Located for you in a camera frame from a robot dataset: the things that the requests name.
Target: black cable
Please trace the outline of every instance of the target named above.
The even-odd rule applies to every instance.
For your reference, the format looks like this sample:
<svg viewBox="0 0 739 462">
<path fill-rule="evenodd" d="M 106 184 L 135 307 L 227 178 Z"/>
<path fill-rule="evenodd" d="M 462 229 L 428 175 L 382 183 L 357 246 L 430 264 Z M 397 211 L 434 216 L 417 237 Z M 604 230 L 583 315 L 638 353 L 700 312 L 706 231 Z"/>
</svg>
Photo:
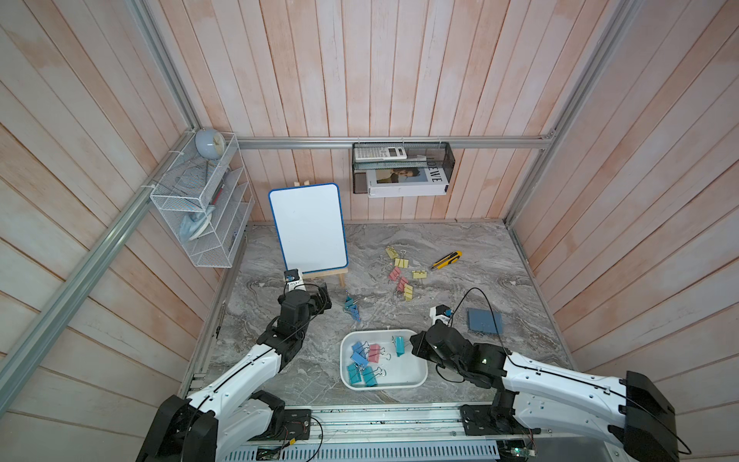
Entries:
<svg viewBox="0 0 739 462">
<path fill-rule="evenodd" d="M 302 284 L 298 284 L 295 287 L 293 287 L 293 290 L 297 289 L 298 287 L 302 285 L 312 285 L 313 287 L 318 288 L 319 295 L 321 296 L 321 301 L 323 302 L 324 305 L 326 304 L 326 299 L 324 298 L 323 293 L 321 292 L 320 285 L 313 284 L 312 282 L 303 282 Z M 285 283 L 285 287 L 282 289 L 282 295 L 285 295 L 286 293 L 287 293 L 287 282 Z"/>
<path fill-rule="evenodd" d="M 193 412 L 192 415 L 190 416 L 190 419 L 187 422 L 187 427 L 185 427 L 185 437 L 183 438 L 183 444 L 184 444 L 185 441 L 187 441 L 187 435 L 190 434 L 190 428 L 191 428 L 191 425 L 192 425 L 193 421 L 195 420 L 195 416 L 197 415 L 197 411 L 200 410 L 200 407 L 203 404 L 205 404 L 205 402 L 210 397 L 211 397 L 210 395 L 207 395 L 206 397 L 204 397 L 204 399 L 200 402 L 200 404 L 198 404 L 198 406 L 195 408 L 195 412 Z M 184 452 L 180 453 L 180 462 L 183 462 L 183 458 L 184 457 L 185 457 L 185 453 Z"/>
<path fill-rule="evenodd" d="M 450 327 L 454 324 L 454 314 L 457 312 L 457 310 L 460 309 L 460 306 L 462 306 L 462 302 L 464 302 L 464 299 L 467 298 L 467 295 L 470 292 L 472 292 L 473 290 L 475 290 L 475 289 L 478 289 L 480 291 L 480 293 L 485 297 L 485 300 L 486 301 L 488 300 L 488 297 L 485 295 L 485 292 L 483 292 L 483 289 L 481 289 L 479 287 L 473 287 L 470 290 L 466 291 L 465 294 L 462 296 L 462 299 L 460 300 L 460 302 L 457 303 L 457 307 L 454 309 L 454 311 L 452 311 L 452 315 L 449 317 L 449 326 Z"/>
<path fill-rule="evenodd" d="M 447 377 L 442 376 L 441 372 L 439 372 L 439 364 L 436 364 L 436 373 L 439 374 L 439 377 L 443 378 L 449 383 L 461 384 L 462 382 L 464 382 L 464 378 L 462 380 L 449 380 Z"/>
<path fill-rule="evenodd" d="M 305 462 L 311 462 L 314 458 L 316 458 L 316 456 L 318 455 L 319 451 L 321 450 L 321 446 L 323 446 L 323 425 L 321 425 L 321 422 L 319 422 L 319 420 L 317 418 L 313 417 L 312 415 L 310 416 L 310 419 L 316 421 L 316 423 L 319 425 L 319 427 L 321 427 L 321 442 L 319 443 L 319 448 L 316 449 L 316 451 L 313 453 L 313 455 L 311 455 L 310 458 L 307 461 L 305 461 Z"/>
<path fill-rule="evenodd" d="M 663 423 L 661 420 L 659 420 L 656 415 L 652 414 L 649 410 L 645 409 L 644 406 L 642 406 L 641 404 L 637 403 L 633 399 L 628 398 L 627 396 L 624 396 L 621 393 L 617 393 L 617 392 L 615 392 L 615 391 L 613 391 L 613 390 L 611 390 L 609 388 L 603 387 L 602 385 L 591 384 L 589 382 L 586 382 L 584 380 L 580 380 L 578 378 L 563 376 L 562 374 L 558 374 L 558 373 L 551 372 L 551 371 L 548 371 L 548 370 L 543 370 L 543 369 L 539 370 L 539 369 L 535 369 L 533 367 L 519 366 L 518 364 L 516 364 L 515 362 L 513 362 L 513 359 L 511 359 L 511 355 L 507 353 L 509 351 L 508 348 L 506 348 L 505 345 L 503 344 L 503 336 L 500 335 L 500 330 L 498 330 L 498 323 L 495 321 L 495 313 L 493 312 L 493 305 L 490 304 L 490 300 L 488 300 L 488 296 L 486 296 L 485 295 L 485 292 L 483 292 L 483 290 L 480 289 L 480 288 L 473 287 L 472 289 L 470 289 L 469 291 L 467 291 L 467 293 L 470 293 L 474 289 L 478 289 L 480 291 L 480 293 L 483 295 L 483 297 L 485 297 L 485 301 L 488 303 L 488 308 L 490 308 L 490 314 L 491 314 L 491 316 L 493 316 L 493 325 L 495 326 L 495 330 L 498 332 L 498 340 L 500 341 L 500 346 L 503 349 L 505 355 L 508 357 L 508 360 L 511 362 L 512 365 L 514 365 L 516 367 L 520 367 L 522 369 L 533 370 L 534 372 L 537 372 L 537 373 L 544 372 L 544 373 L 547 373 L 547 374 L 549 374 L 551 376 L 568 378 L 571 381 L 576 381 L 576 382 L 579 382 L 581 384 L 586 384 L 586 385 L 589 385 L 591 387 L 599 388 L 601 390 L 606 390 L 609 393 L 613 393 L 616 396 L 620 396 L 621 398 L 623 398 L 626 401 L 631 401 L 633 404 L 635 404 L 636 406 L 640 407 L 641 410 L 643 410 L 644 412 L 646 412 L 651 418 L 653 418 L 654 420 L 656 420 L 660 425 L 662 425 L 665 428 L 665 430 L 667 430 L 668 432 L 670 432 L 670 434 L 672 436 L 674 436 L 678 441 L 680 441 L 680 444 L 682 444 L 683 446 L 685 446 L 685 449 L 687 449 L 687 452 L 683 452 L 681 450 L 678 450 L 678 452 L 680 454 L 684 454 L 684 455 L 691 455 L 692 454 L 692 450 L 688 447 L 687 444 L 685 444 L 685 441 L 683 441 L 679 436 L 677 436 L 677 434 L 675 432 L 673 432 L 665 423 Z M 457 308 L 454 309 L 454 313 L 456 313 L 457 312 L 457 309 L 459 309 L 460 305 L 462 304 L 462 300 L 460 300 L 460 303 L 459 303 L 459 305 L 457 305 Z M 449 326 L 450 327 L 452 326 L 452 320 L 450 320 L 450 322 L 449 322 Z"/>
<path fill-rule="evenodd" d="M 287 442 L 287 427 L 282 427 L 285 429 L 285 438 L 282 440 L 282 444 L 280 444 L 279 447 L 274 449 L 258 449 L 256 451 L 256 459 L 258 461 L 264 460 L 264 458 L 268 455 L 274 455 L 280 453 L 284 448 L 290 446 L 290 443 Z"/>
<path fill-rule="evenodd" d="M 309 325 L 309 324 L 310 324 L 310 323 L 311 323 L 311 322 L 312 322 L 312 321 L 313 321 L 313 320 L 314 320 L 314 319 L 315 319 L 315 318 L 316 318 L 316 317 L 317 317 L 317 316 L 318 316 L 319 314 L 323 313 L 323 310 L 324 310 L 324 308 L 326 308 L 326 304 L 327 304 L 327 302 L 324 302 L 324 304 L 323 304 L 323 305 L 321 306 L 321 309 L 320 309 L 320 310 L 318 311 L 318 313 L 314 314 L 312 318 L 308 319 L 308 322 L 306 322 L 306 323 L 305 323 L 305 326 L 303 326 L 303 327 L 307 328 L 307 327 L 308 327 L 308 325 Z M 296 335 L 296 334 L 297 334 L 298 332 L 302 332 L 302 331 L 303 331 L 303 329 L 302 329 L 302 328 L 301 328 L 301 329 L 298 329 L 298 330 L 296 330 L 295 332 L 291 333 L 291 334 L 290 334 L 289 336 L 285 337 L 285 339 L 284 339 L 284 340 L 282 340 L 282 342 L 278 343 L 278 344 L 277 344 L 276 346 L 274 346 L 274 347 L 270 348 L 269 350 L 265 351 L 265 352 L 264 352 L 264 353 L 262 353 L 261 355 L 257 356 L 256 358 L 252 359 L 252 360 L 251 360 L 251 361 L 249 361 L 248 363 L 246 363 L 246 364 L 244 364 L 243 366 L 241 366 L 241 367 L 240 367 L 240 368 L 239 368 L 239 369 L 238 369 L 238 370 L 237 370 L 236 372 L 234 372 L 234 373 L 233 373 L 233 374 L 231 374 L 231 375 L 230 375 L 230 376 L 229 376 L 229 377 L 228 377 L 228 378 L 227 378 L 226 380 L 224 380 L 223 382 L 221 382 L 221 384 L 220 384 L 220 385 L 218 385 L 218 387 L 216 387 L 216 388 L 215 388 L 215 390 L 213 390 L 213 393 L 217 392 L 217 391 L 218 391 L 218 389 L 219 389 L 220 387 L 222 387 L 223 385 L 225 385 L 225 383 L 226 383 L 227 381 L 231 380 L 231 379 L 232 379 L 232 378 L 233 378 L 233 377 L 234 377 L 234 376 L 235 376 L 236 374 L 240 373 L 240 372 L 241 372 L 242 370 L 244 370 L 244 369 L 245 369 L 245 368 L 246 368 L 247 366 L 251 366 L 252 364 L 254 364 L 254 362 L 255 362 L 256 360 L 260 359 L 261 357 L 263 357 L 263 356 L 264 356 L 264 355 L 266 355 L 267 353 L 271 353 L 271 352 L 273 352 L 273 351 L 274 351 L 274 350 L 275 350 L 275 349 L 276 349 L 276 348 L 277 348 L 278 346 L 280 346 L 280 345 L 282 345 L 283 343 L 287 342 L 287 341 L 288 341 L 288 340 L 290 340 L 290 339 L 291 339 L 291 338 L 292 338 L 293 336 L 295 336 L 295 335 Z"/>
</svg>

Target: gray marble surface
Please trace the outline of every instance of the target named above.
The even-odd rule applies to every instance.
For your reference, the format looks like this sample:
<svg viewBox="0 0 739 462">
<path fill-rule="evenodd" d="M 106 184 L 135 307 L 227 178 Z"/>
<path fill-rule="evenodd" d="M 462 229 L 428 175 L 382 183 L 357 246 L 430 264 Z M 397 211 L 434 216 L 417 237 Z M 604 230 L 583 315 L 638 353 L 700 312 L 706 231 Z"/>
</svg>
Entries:
<svg viewBox="0 0 739 462">
<path fill-rule="evenodd" d="M 349 273 L 346 291 L 338 277 L 326 278 L 334 308 L 318 316 L 308 328 L 303 348 L 295 359 L 263 389 L 288 405 L 431 403 L 491 401 L 494 391 L 470 383 L 442 380 L 433 367 L 418 388 L 354 391 L 339 376 L 338 349 L 354 330 L 407 328 L 419 332 L 430 326 L 429 307 L 456 307 L 471 287 L 482 288 L 493 308 L 503 316 L 503 341 L 507 348 L 533 359 L 568 367 L 567 356 L 554 327 L 537 297 L 531 280 L 502 223 L 433 223 L 399 225 L 346 225 Z M 411 280 L 414 299 L 394 295 L 388 279 L 393 265 L 385 247 L 407 251 L 412 269 L 428 268 L 453 250 L 462 259 L 420 281 Z M 211 357 L 206 383 L 239 361 L 252 347 L 267 323 L 279 315 L 277 296 L 282 292 L 282 253 L 272 226 L 254 226 L 234 292 L 223 319 L 219 340 Z M 358 300 L 361 323 L 344 313 L 347 294 Z M 471 292 L 457 314 L 454 326 L 471 342 L 498 344 L 497 336 L 468 332 L 466 308 L 486 308 L 485 299 Z M 441 370 L 445 377 L 460 377 Z"/>
</svg>

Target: book cover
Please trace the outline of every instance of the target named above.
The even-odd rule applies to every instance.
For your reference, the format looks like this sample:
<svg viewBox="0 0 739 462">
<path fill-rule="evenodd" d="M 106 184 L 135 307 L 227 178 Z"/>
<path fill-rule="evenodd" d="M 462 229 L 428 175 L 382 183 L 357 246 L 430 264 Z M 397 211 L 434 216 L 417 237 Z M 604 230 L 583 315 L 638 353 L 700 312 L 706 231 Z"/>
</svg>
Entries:
<svg viewBox="0 0 739 462">
<path fill-rule="evenodd" d="M 398 167 L 367 171 L 371 197 L 433 196 L 446 193 L 449 181 L 436 162 L 427 167 Z"/>
</svg>

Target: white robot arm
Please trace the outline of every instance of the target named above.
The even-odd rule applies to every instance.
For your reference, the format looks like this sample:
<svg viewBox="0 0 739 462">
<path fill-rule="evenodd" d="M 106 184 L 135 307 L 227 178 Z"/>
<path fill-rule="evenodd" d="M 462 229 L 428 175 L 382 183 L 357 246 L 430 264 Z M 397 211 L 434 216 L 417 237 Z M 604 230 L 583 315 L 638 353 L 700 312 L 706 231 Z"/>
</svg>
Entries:
<svg viewBox="0 0 739 462">
<path fill-rule="evenodd" d="M 623 447 L 637 461 L 679 459 L 675 409 L 642 374 L 629 371 L 623 380 L 563 369 L 502 346 L 472 344 L 443 320 L 411 343 L 415 356 L 497 390 L 492 406 L 460 408 L 467 435 L 527 435 L 544 428 Z"/>
<path fill-rule="evenodd" d="M 212 384 L 188 399 L 173 395 L 162 403 L 137 462 L 220 461 L 255 436 L 284 432 L 285 402 L 256 390 L 300 351 L 310 321 L 331 308 L 325 284 L 313 294 L 305 285 L 297 270 L 285 271 L 286 292 L 277 300 L 280 315 L 249 353 Z"/>
<path fill-rule="evenodd" d="M 299 289 L 299 274 L 289 274 L 285 288 Z M 278 302 L 280 316 L 239 363 L 187 400 L 172 396 L 160 406 L 137 462 L 220 461 L 244 441 L 284 431 L 290 420 L 285 403 L 255 390 L 295 357 L 308 323 L 331 301 L 324 285 L 312 295 L 291 290 Z M 675 410 L 641 374 L 592 376 L 503 346 L 472 344 L 444 319 L 410 340 L 413 355 L 497 390 L 491 406 L 460 407 L 467 435 L 528 435 L 545 428 L 607 441 L 638 461 L 678 462 Z"/>
</svg>

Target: metal base plate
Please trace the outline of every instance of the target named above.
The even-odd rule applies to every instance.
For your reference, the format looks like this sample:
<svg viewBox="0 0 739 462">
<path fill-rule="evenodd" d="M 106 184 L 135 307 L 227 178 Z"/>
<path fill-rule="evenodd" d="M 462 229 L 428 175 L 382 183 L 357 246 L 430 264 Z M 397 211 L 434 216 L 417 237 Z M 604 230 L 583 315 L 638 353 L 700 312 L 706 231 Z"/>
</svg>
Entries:
<svg viewBox="0 0 739 462">
<path fill-rule="evenodd" d="M 284 441 L 295 438 L 307 440 L 310 438 L 310 409 L 286 409 L 283 418 L 284 427 L 276 435 L 258 435 L 249 441 Z"/>
<path fill-rule="evenodd" d="M 490 419 L 489 405 L 464 405 L 460 406 L 460 414 L 462 415 L 462 425 L 464 426 L 464 432 L 467 436 L 484 436 L 484 435 L 524 435 L 528 434 L 529 430 L 520 426 L 516 423 L 513 426 L 506 425 L 507 431 L 498 428 L 494 421 Z M 533 433 L 538 435 L 541 433 L 541 429 L 534 429 Z"/>
</svg>

